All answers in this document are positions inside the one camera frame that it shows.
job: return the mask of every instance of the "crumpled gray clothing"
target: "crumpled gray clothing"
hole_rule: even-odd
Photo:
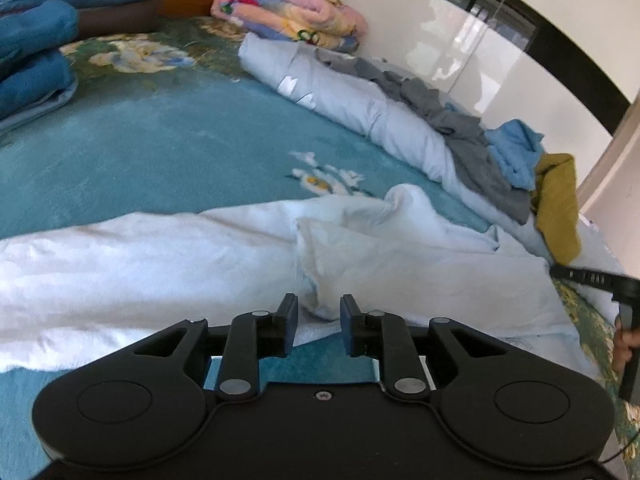
[[[373,81],[388,97],[407,104],[443,135],[453,154],[460,182],[484,195],[519,224],[526,224],[530,213],[530,194],[515,189],[504,177],[487,149],[488,141],[479,118],[444,109],[440,103],[440,91],[428,88],[419,78],[402,78],[393,72],[382,72],[362,58],[347,59],[324,50],[316,52],[318,60],[332,70]]]

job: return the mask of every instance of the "teal bedsheet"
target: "teal bedsheet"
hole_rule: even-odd
[[[133,211],[199,212],[329,192],[383,197],[404,182],[423,188],[453,222],[488,228],[422,173],[243,73],[239,37],[227,27],[181,20],[157,34],[65,47],[79,77],[75,99],[0,138],[0,238]],[[370,361],[348,358],[338,336],[263,360],[261,372],[263,381],[374,379]],[[59,374],[0,374],[0,479],[26,480],[46,464],[30,411]]]

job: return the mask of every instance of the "white cloth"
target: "white cloth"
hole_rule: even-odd
[[[495,335],[577,340],[542,258],[499,228],[450,224],[419,188],[402,185],[385,200],[135,213],[4,240],[0,371],[75,367],[182,319],[220,325],[273,311],[287,292],[325,320],[337,319],[348,292],[364,310],[420,323],[449,316]],[[335,322],[301,320],[297,343],[337,331]]]
[[[316,113],[346,126],[421,170],[469,209],[516,238],[527,251],[553,262],[536,229],[535,217],[530,215],[529,221],[521,226],[484,196],[464,186],[456,175],[453,155],[444,138],[404,103],[387,98],[375,83],[334,72],[316,59],[315,47],[301,42],[264,40],[249,33],[238,55],[244,69],[261,82],[294,102],[303,98],[312,100]],[[285,80],[284,89],[281,83]],[[578,235],[582,253],[572,265],[622,272],[618,261],[592,228],[578,222]],[[618,306],[611,303],[611,294],[569,284],[613,324]]]

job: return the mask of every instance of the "black device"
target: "black device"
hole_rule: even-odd
[[[612,292],[612,300],[620,304],[622,328],[632,330],[640,327],[640,280],[622,274],[562,265],[552,266],[550,273],[553,278]],[[640,405],[640,349],[638,348],[632,349],[631,361],[625,365],[618,396],[631,404]]]
[[[346,351],[380,382],[270,383],[298,300],[230,326],[183,321],[47,385],[39,480],[612,480],[613,406],[589,378],[447,318],[429,327],[340,302]],[[222,355],[214,390],[210,357]],[[418,356],[426,356],[426,367]]]

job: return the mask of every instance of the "black cable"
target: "black cable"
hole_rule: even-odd
[[[629,446],[631,446],[631,444],[633,444],[635,442],[635,440],[636,440],[636,438],[638,438],[638,436],[640,436],[640,430],[638,430],[636,432],[636,434],[633,436],[633,438],[629,442],[627,442],[626,446],[623,447],[619,452],[617,452],[615,455],[610,456],[606,460],[600,460],[600,463],[601,464],[606,464],[607,462],[611,462],[614,458],[617,458],[620,455],[622,455],[629,448]]]

